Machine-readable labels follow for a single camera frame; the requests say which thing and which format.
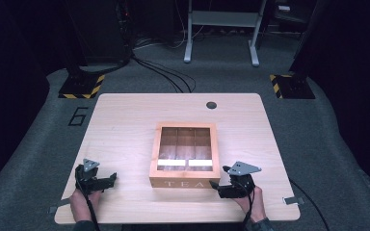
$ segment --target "metal stand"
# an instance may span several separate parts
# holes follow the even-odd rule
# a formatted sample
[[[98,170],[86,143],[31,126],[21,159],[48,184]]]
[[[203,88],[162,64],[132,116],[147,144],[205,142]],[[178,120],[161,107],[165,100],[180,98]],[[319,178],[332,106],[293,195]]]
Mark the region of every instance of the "metal stand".
[[[184,62],[189,63],[192,55],[192,26],[210,25],[210,26],[233,26],[233,27],[252,27],[254,33],[249,40],[249,49],[251,51],[251,63],[253,66],[259,66],[259,59],[256,52],[256,41],[259,33],[260,24],[263,18],[264,8],[267,0],[262,0],[258,13],[228,13],[228,12],[202,12],[192,10],[192,0],[189,0],[188,9],[188,41],[185,49]]]

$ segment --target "person's right hand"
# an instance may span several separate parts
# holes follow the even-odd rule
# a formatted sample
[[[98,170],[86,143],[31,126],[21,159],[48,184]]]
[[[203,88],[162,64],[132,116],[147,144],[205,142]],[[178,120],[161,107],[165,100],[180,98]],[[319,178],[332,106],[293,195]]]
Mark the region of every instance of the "person's right hand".
[[[251,192],[251,199],[253,199],[251,205],[251,222],[256,223],[267,217],[264,210],[262,189],[256,186],[253,192]],[[243,198],[233,198],[233,200],[242,208],[245,214],[249,211],[250,205],[247,196]]]

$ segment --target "cable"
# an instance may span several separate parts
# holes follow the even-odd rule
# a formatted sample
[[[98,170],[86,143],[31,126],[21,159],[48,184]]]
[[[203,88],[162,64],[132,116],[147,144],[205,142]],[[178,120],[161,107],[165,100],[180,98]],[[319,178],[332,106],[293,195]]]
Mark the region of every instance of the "cable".
[[[311,199],[311,197],[299,186],[294,182],[292,179],[288,178],[288,180],[297,187],[304,195],[307,197],[307,199],[313,204],[314,208],[317,210],[318,214],[320,215],[321,220],[323,221],[324,225],[326,226],[326,229],[330,231],[329,225],[326,222],[326,219],[324,218],[323,214],[321,213],[318,206],[314,203],[314,201]]]
[[[164,45],[164,44],[165,44],[165,43],[162,43],[162,42],[158,42],[158,43],[150,43],[150,44],[147,44],[147,45],[143,45],[143,46],[140,46],[140,47],[136,47],[136,48],[134,48],[133,50],[139,50],[139,49],[146,48],[146,47],[153,46],[153,45]]]
[[[153,41],[153,38],[139,38],[139,39],[135,42],[135,47],[137,47],[137,46],[144,46],[144,45],[152,44],[152,43],[150,43],[151,41]]]
[[[86,70],[84,70],[84,72],[87,72],[87,73],[90,73],[90,74],[99,74],[99,75],[106,74],[106,73],[110,73],[110,72],[116,71],[116,70],[124,67],[125,65],[128,64],[128,62],[129,62],[129,60],[122,60],[116,66],[113,66],[113,67],[110,67],[110,68],[95,70],[95,71],[86,71]]]
[[[182,25],[183,38],[182,38],[182,41],[178,45],[176,45],[176,46],[168,46],[169,48],[173,48],[173,49],[178,48],[179,46],[181,46],[184,43],[184,41],[186,40],[185,39],[186,38],[186,35],[185,35],[185,26],[184,26],[184,22],[182,21],[181,13],[179,12],[179,7],[178,7],[177,0],[175,0],[175,5],[176,5],[176,12],[178,13],[179,20],[181,21],[181,25]]]
[[[211,8],[212,8],[212,0],[209,1],[209,10],[208,10],[209,12],[210,12]],[[202,27],[200,27],[200,29],[192,36],[192,39],[199,34],[199,32],[203,29],[204,26],[205,25],[202,25]]]
[[[183,90],[179,87],[179,85],[177,85],[170,77],[168,77],[167,75],[159,72],[158,70],[154,69],[154,67],[152,65],[149,65],[147,63],[145,63],[144,61],[140,60],[140,59],[137,59],[137,58],[132,58],[135,62],[137,62],[137,64],[147,68],[147,69],[150,69],[160,75],[162,75],[165,79],[168,80],[168,82],[170,82],[170,84],[173,86],[173,88],[175,89],[176,92],[178,92],[178,90],[180,90],[182,93],[183,93]]]
[[[141,66],[143,66],[143,67],[145,67],[147,69],[150,69],[150,70],[156,72],[157,74],[163,76],[173,86],[173,88],[175,89],[176,92],[180,91],[180,92],[183,93],[184,90],[173,79],[171,79],[167,74],[170,74],[170,75],[178,78],[181,82],[183,82],[186,85],[189,93],[193,92],[193,90],[196,87],[196,81],[195,81],[195,79],[192,78],[192,77],[190,77],[190,76],[188,76],[188,75],[182,74],[182,73],[180,73],[178,71],[175,71],[175,70],[172,70],[172,69],[169,69],[169,68],[167,68],[167,67],[165,67],[165,66],[163,66],[161,64],[157,64],[157,65],[160,65],[160,66],[164,67],[165,69],[160,68],[158,66],[155,66],[156,63],[153,63],[151,61],[142,60],[142,59],[136,58],[135,56],[132,56],[132,59],[135,62],[137,62],[137,64],[139,64],[139,65],[141,65]],[[176,73],[180,73],[180,74],[182,74],[184,76],[187,76],[188,78],[192,79],[194,81],[194,87],[191,89],[191,87],[189,86],[189,84],[182,77],[180,77],[177,74],[172,73],[172,71],[174,71]]]
[[[246,212],[245,218],[243,219],[243,222],[242,222],[242,229],[245,230],[246,223],[248,222],[249,218],[251,217],[251,209],[252,209],[253,202],[254,202],[254,188],[253,188],[253,191],[252,191],[253,192],[253,197],[251,197],[248,190],[245,187],[243,187],[243,185],[240,182],[232,181],[231,183],[238,184],[242,189],[245,190],[245,193],[248,195],[249,210]]]
[[[170,70],[170,71],[176,72],[177,74],[180,74],[180,75],[186,76],[187,78],[190,78],[190,79],[194,82],[194,87],[193,87],[192,89],[190,88],[190,86],[188,85],[188,83],[186,83],[186,81],[185,81],[183,78],[181,78],[180,76],[178,76],[178,75],[176,75],[176,74],[174,74],[174,73],[168,72],[167,70],[164,70],[164,71],[168,72],[169,74],[171,74],[171,75],[173,75],[173,76],[175,76],[175,77],[177,77],[177,78],[181,79],[181,80],[182,80],[182,82],[187,86],[189,93],[194,92],[195,88],[197,87],[197,81],[196,81],[194,78],[192,78],[191,76],[187,75],[187,74],[181,73],[181,72],[179,72],[179,71],[177,71],[177,70],[174,70],[174,69],[170,69],[170,68],[168,68],[168,67],[166,67],[166,66],[164,66],[164,65],[162,65],[162,64],[157,64],[157,63],[154,63],[154,62],[152,62],[152,61],[148,61],[148,60],[143,60],[143,61],[145,61],[145,62],[149,62],[149,63],[151,63],[151,64],[159,65],[159,66],[161,66],[161,67],[163,67],[163,68],[165,68],[165,69],[167,69],[167,70]]]
[[[98,226],[97,217],[95,216],[95,211],[92,206],[92,202],[89,200],[89,196],[86,194],[86,192],[83,191],[82,186],[80,185],[80,181],[77,177],[77,172],[74,174],[74,177],[76,179],[77,185],[79,186],[79,190],[86,199],[87,206],[89,206],[90,214],[92,215],[92,222],[94,223],[94,228],[96,231],[100,231],[100,227]]]

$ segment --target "person's left hand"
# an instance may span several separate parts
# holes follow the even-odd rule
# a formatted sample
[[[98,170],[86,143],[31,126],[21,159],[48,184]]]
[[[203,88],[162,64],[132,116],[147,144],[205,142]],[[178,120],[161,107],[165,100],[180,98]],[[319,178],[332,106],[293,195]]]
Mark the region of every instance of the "person's left hand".
[[[98,209],[98,201],[100,200],[100,196],[101,191],[92,192],[89,195],[89,200],[92,202],[94,211],[97,211]],[[80,220],[92,220],[92,214],[90,213],[86,198],[79,190],[74,190],[69,200],[71,212],[73,213],[73,217],[76,222]]]

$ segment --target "metal bracket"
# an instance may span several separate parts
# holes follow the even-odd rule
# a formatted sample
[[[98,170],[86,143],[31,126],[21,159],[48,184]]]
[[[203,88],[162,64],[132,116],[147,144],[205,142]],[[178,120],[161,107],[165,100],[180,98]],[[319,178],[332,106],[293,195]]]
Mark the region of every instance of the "metal bracket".
[[[251,166],[243,162],[236,162],[228,171],[229,175],[246,175],[261,171],[261,167]]]
[[[88,172],[88,171],[92,170],[93,168],[100,165],[99,162],[91,161],[89,159],[84,159],[83,164],[84,164],[84,171],[86,171],[86,172]]]
[[[304,200],[303,200],[302,197],[295,197],[295,196],[288,197],[288,198],[283,198],[283,202],[286,205],[290,205],[290,204],[302,205],[302,204],[304,204]]]
[[[70,203],[70,200],[68,198],[65,198],[61,201],[59,201],[56,205],[50,206],[49,209],[47,210],[47,214],[56,214],[57,209],[61,206],[67,205]]]

